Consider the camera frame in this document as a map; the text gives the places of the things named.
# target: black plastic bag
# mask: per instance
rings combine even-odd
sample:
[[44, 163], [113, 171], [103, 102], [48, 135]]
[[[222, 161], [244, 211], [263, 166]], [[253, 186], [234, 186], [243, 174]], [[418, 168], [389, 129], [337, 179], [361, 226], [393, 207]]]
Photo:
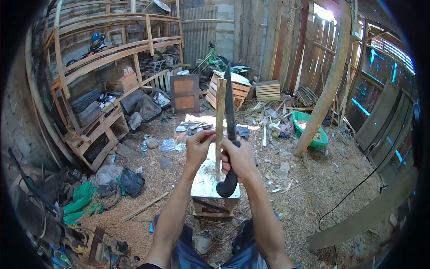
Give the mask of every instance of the black plastic bag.
[[161, 115], [161, 107], [144, 94], [136, 105], [136, 110], [142, 116], [142, 122], [149, 122]]
[[124, 191], [134, 198], [145, 185], [145, 180], [142, 178], [141, 173], [135, 174], [129, 168], [123, 168], [121, 185], [123, 186]]

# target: green plastic basin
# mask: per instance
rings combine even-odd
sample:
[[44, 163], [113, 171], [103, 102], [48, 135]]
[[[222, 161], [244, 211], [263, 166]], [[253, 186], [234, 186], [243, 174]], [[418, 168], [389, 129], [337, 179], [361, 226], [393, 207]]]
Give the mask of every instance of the green plastic basin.
[[[306, 114], [300, 111], [295, 111], [295, 110], [293, 111], [292, 119], [294, 122], [294, 126], [296, 127], [297, 138], [299, 138], [303, 133], [303, 129], [299, 127], [299, 125], [297, 124], [297, 121], [299, 120], [307, 121], [309, 119], [309, 116], [310, 116], [309, 114]], [[309, 145], [310, 147], [325, 146], [329, 143], [329, 137], [324, 132], [321, 126], [319, 127], [318, 132], [321, 134], [321, 140], [312, 139], [312, 142]]]

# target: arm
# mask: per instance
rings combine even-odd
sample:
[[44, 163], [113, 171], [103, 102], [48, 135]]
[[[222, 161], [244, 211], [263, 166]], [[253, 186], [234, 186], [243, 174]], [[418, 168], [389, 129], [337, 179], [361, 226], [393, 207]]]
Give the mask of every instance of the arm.
[[200, 165], [206, 160], [210, 143], [215, 139], [215, 131], [210, 130], [202, 130], [187, 139], [187, 162], [184, 171], [158, 218], [152, 247], [144, 263], [151, 263], [163, 269], [169, 266], [170, 256], [184, 227], [191, 185]]
[[240, 148], [238, 148], [230, 140], [225, 140], [221, 147], [224, 150], [221, 154], [223, 173], [227, 174], [233, 167], [238, 182], [245, 186], [254, 224], [255, 242], [267, 266], [269, 268], [294, 268], [285, 253], [285, 233], [281, 222], [273, 213], [249, 143], [240, 141]]

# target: cardboard box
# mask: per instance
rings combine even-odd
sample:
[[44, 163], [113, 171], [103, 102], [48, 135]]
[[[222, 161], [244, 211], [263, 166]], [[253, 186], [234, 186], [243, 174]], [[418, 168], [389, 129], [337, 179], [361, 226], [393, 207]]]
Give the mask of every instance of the cardboard box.
[[136, 72], [130, 66], [117, 66], [111, 71], [106, 89], [126, 93], [138, 85]]

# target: knife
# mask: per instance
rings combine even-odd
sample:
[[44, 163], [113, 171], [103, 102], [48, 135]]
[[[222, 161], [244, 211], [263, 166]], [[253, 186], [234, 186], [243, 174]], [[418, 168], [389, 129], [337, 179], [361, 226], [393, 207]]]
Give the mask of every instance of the knife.
[[[233, 100], [233, 83], [231, 82], [231, 73], [230, 73], [230, 63], [227, 66], [227, 69], [224, 73], [224, 78], [227, 80], [227, 86], [225, 89], [225, 119], [227, 121], [227, 137], [233, 142], [233, 144], [240, 148], [240, 141], [236, 140], [236, 122], [234, 120], [234, 100]], [[230, 157], [226, 152], [228, 157], [228, 163], [231, 167]], [[233, 171], [233, 167], [230, 168], [227, 175], [225, 176], [225, 180], [222, 182], [218, 182], [216, 186], [216, 191], [219, 196], [227, 198], [230, 197], [237, 185], [237, 175]]]

